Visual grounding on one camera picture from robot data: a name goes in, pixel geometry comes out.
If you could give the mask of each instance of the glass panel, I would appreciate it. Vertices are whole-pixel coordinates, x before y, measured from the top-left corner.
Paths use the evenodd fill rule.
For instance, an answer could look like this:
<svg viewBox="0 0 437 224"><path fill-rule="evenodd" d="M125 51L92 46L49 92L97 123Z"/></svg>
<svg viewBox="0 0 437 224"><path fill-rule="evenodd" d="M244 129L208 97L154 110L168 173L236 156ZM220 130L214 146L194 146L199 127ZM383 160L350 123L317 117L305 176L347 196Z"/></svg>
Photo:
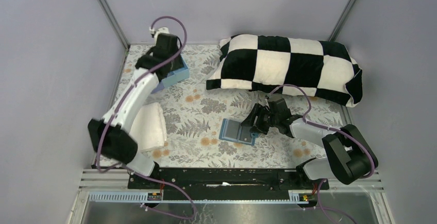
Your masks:
<svg viewBox="0 0 437 224"><path fill-rule="evenodd" d="M372 201L365 193L321 193L325 207L348 213L357 223L378 223ZM94 223L330 223L321 210L306 210L295 204L197 204L194 220L179 220L152 211L145 212L137 203L89 202L83 224ZM156 208L179 215L192 213L189 204L160 204ZM333 214L340 224L352 223L347 217Z"/></svg>

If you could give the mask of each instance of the red wire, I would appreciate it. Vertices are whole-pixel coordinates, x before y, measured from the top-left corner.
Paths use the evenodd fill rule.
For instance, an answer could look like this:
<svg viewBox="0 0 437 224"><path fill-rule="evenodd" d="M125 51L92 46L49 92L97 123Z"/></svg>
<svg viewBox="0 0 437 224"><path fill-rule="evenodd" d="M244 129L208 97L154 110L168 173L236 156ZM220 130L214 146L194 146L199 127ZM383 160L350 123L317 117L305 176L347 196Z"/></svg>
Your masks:
<svg viewBox="0 0 437 224"><path fill-rule="evenodd" d="M313 192L311 193L313 196L315 194L315 191L317 190L317 183L313 184L314 188L313 188Z"/></svg>
<svg viewBox="0 0 437 224"><path fill-rule="evenodd" d="M165 184L161 184L161 186L159 187L159 194L161 195L161 200L162 200L162 190L164 189Z"/></svg>

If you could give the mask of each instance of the blue container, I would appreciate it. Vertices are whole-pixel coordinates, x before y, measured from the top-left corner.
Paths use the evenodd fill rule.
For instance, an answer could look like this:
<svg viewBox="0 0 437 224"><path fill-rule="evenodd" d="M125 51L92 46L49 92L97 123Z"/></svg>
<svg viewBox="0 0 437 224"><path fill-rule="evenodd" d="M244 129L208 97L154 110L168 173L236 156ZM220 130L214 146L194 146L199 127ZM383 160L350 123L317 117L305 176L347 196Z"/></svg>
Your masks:
<svg viewBox="0 0 437 224"><path fill-rule="evenodd" d="M152 91L152 94L159 92L165 88L168 88L172 85L175 85L178 82L188 79L190 77L190 71L188 70L188 66L183 60L183 58L182 58L182 62L183 62L183 67L170 72L167 75L167 77L161 80L158 86Z"/></svg>

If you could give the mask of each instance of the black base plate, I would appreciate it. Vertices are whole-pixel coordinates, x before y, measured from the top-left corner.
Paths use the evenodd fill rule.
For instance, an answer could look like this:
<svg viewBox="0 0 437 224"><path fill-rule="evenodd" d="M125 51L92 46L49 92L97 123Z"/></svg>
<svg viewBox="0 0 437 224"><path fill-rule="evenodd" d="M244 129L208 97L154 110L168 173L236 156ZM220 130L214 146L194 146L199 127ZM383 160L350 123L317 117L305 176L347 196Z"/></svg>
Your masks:
<svg viewBox="0 0 437 224"><path fill-rule="evenodd" d="M289 200L288 190L313 190L316 181L303 181L289 169L225 169L162 167L154 178L184 188L193 200ZM222 186L223 182L231 186ZM158 183L136 175L129 178L128 189L159 189ZM329 183L322 185L329 189ZM165 200L186 200L171 186L164 187Z"/></svg>

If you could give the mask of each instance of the blue object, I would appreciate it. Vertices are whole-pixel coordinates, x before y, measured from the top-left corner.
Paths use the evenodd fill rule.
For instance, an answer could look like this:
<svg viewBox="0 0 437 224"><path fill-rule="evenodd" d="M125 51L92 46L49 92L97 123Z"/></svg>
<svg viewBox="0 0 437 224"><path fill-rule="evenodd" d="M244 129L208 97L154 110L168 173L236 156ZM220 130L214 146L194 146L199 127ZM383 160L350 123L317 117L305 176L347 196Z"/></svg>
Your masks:
<svg viewBox="0 0 437 224"><path fill-rule="evenodd" d="M242 127L241 122L223 119L222 129L218 135L220 140L253 146L258 133L251 133L250 127Z"/></svg>
<svg viewBox="0 0 437 224"><path fill-rule="evenodd" d="M188 70L188 66L183 60L183 58L182 58L182 62L183 62L183 67L168 73L167 77L162 79L161 82L158 84L158 86L155 89L153 89L152 94L159 92L165 88L168 88L172 85L175 85L178 82L188 79L190 77L190 71Z"/></svg>

